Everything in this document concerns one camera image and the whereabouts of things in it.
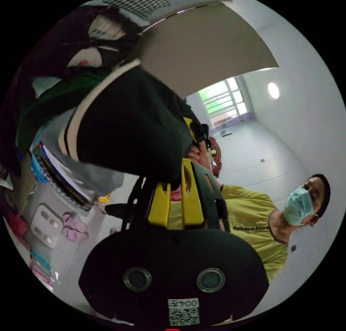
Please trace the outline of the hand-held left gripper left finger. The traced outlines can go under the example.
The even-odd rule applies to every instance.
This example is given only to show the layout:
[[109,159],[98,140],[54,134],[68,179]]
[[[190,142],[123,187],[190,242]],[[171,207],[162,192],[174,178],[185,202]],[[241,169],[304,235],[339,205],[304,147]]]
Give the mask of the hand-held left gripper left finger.
[[148,222],[151,226],[168,226],[171,186],[158,183],[152,199]]

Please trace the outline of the person's right hand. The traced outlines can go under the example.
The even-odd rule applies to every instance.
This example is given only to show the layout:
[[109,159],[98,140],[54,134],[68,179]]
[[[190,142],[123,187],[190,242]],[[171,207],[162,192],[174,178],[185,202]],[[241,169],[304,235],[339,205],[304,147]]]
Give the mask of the person's right hand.
[[187,157],[192,163],[197,163],[212,171],[212,164],[210,163],[207,147],[204,141],[198,143],[197,146],[193,145]]

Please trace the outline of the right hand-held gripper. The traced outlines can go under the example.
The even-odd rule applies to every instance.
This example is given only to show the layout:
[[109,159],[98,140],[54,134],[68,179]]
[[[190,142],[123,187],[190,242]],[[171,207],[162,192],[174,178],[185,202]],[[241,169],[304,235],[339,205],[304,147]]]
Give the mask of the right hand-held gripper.
[[197,145],[198,143],[204,141],[206,145],[210,145],[209,126],[207,124],[202,124],[198,120],[191,106],[188,105],[186,98],[183,98],[181,102],[184,121],[193,138],[193,144]]

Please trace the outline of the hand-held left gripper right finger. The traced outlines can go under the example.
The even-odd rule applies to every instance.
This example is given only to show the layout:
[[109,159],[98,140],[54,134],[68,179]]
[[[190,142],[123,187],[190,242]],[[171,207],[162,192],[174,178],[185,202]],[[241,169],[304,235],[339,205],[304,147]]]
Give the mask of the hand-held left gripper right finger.
[[203,226],[204,216],[198,193],[197,180],[189,159],[182,160],[181,208],[183,226]]

